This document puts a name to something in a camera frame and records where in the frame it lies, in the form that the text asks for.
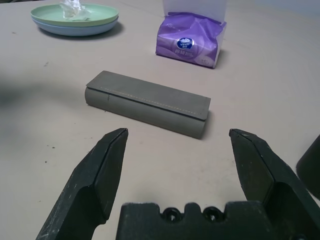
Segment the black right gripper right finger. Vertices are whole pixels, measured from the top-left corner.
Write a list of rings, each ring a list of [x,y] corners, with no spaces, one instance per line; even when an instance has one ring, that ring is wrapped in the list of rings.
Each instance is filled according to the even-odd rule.
[[[229,131],[241,188],[263,204],[280,240],[318,240],[320,208],[293,170],[257,135]]]

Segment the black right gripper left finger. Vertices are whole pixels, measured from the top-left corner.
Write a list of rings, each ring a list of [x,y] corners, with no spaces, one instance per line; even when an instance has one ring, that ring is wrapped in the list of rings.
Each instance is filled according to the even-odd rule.
[[[74,168],[38,240],[90,240],[111,215],[129,132],[105,134]]]

